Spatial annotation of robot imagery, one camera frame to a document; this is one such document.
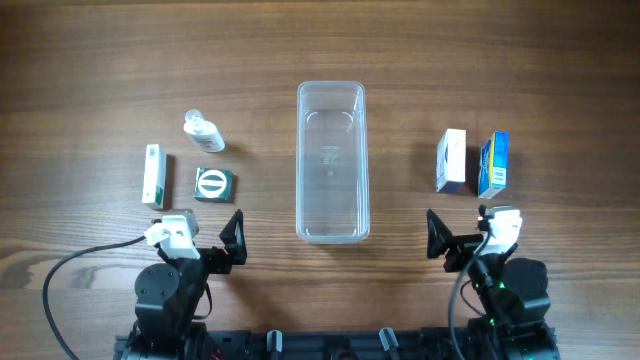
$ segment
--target blue and white box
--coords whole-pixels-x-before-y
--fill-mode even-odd
[[[436,192],[455,193],[465,180],[467,131],[447,129],[438,144]]]
[[[509,133],[496,131],[480,152],[478,197],[491,199],[507,187]]]

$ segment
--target small plastic bottle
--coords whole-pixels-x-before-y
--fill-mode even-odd
[[[224,140],[218,128],[202,117],[200,111],[193,109],[184,115],[184,132],[189,135],[191,142],[197,148],[206,152],[224,150]]]

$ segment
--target dark green box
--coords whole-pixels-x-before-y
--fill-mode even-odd
[[[231,202],[233,174],[229,170],[198,168],[193,197],[200,201]]]

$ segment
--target transparent plastic box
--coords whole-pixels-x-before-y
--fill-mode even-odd
[[[322,244],[369,235],[367,115],[358,82],[307,81],[298,88],[296,232]]]

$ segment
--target white robot part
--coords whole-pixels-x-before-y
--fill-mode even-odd
[[[487,254],[504,254],[518,241],[522,217],[520,210],[511,206],[494,207],[489,210],[493,218],[489,219],[490,232],[484,234],[491,236],[487,246],[480,252],[480,256]]]
[[[170,212],[162,217],[162,222],[154,224],[144,236],[147,244],[160,248],[170,259],[200,259],[200,253],[193,243],[193,237],[200,229],[190,211]]]

